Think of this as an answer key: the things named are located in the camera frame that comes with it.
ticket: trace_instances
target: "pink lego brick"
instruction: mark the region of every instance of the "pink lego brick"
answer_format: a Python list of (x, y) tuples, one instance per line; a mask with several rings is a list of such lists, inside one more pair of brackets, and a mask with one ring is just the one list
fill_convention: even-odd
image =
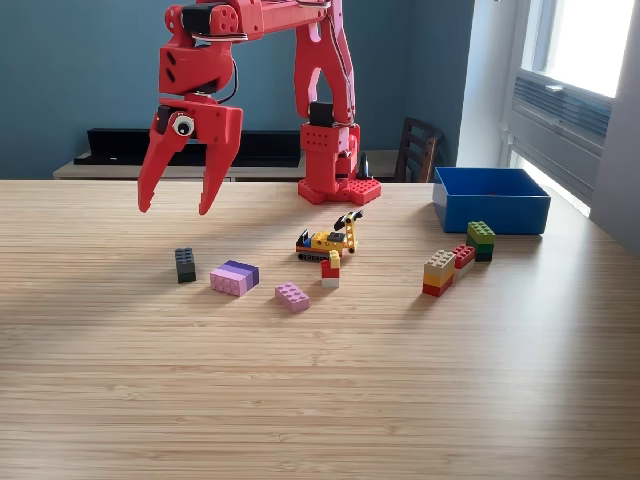
[(211, 272), (211, 288), (217, 292), (228, 293), (241, 297), (249, 290), (247, 277), (220, 268)]
[(293, 313), (302, 312), (311, 306), (311, 299), (291, 282), (276, 287), (276, 298)]

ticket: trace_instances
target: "white wall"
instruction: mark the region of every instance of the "white wall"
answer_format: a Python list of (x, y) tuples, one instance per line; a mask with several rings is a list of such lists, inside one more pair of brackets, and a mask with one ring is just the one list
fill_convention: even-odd
[(458, 167), (497, 167), (518, 2), (476, 0)]
[(631, 20), (591, 219), (640, 255), (640, 0)]

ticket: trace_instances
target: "purple lego brick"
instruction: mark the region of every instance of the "purple lego brick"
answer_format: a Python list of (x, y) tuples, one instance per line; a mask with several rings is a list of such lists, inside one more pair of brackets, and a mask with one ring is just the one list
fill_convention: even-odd
[(245, 270), (243, 268), (232, 267), (231, 265), (227, 265), (226, 263), (220, 267), (220, 270), (226, 270), (227, 272), (235, 273), (238, 275), (242, 275), (247, 279), (247, 289), (251, 290), (255, 285), (253, 284), (253, 275), (249, 270)]
[(255, 287), (260, 283), (260, 269), (258, 267), (247, 265), (246, 263), (234, 262), (233, 260), (229, 260), (225, 265), (229, 265), (230, 267), (235, 268), (241, 268), (243, 270), (249, 270), (253, 274), (253, 286)]
[(291, 282), (276, 287), (276, 298), (293, 313), (302, 312), (311, 306), (311, 299)]
[(211, 272), (211, 288), (217, 292), (228, 293), (241, 297), (249, 290), (247, 288), (247, 277), (237, 273), (227, 272), (219, 268)]

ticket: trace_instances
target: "green lego brick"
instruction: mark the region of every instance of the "green lego brick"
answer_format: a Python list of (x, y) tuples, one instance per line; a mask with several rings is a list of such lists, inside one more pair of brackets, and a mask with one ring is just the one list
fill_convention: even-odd
[(496, 243), (496, 234), (484, 222), (469, 223), (467, 234), (471, 235), (478, 245), (493, 245)]
[(493, 253), (494, 245), (491, 244), (478, 244), (471, 235), (467, 235), (467, 247), (473, 247), (476, 249), (476, 255), (478, 253)]

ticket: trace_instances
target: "black cable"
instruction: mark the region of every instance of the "black cable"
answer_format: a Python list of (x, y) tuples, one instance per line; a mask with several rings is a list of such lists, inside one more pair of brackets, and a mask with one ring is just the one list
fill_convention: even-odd
[(222, 100), (219, 100), (218, 101), (218, 105), (222, 105), (223, 103), (227, 103), (238, 92), (238, 86), (240, 85), (240, 78), (238, 76), (238, 65), (236, 64), (235, 60), (233, 60), (233, 76), (235, 77), (235, 82), (234, 82), (235, 85), (233, 87), (233, 92), (231, 92), (231, 95), (229, 95), (228, 97), (223, 98)]

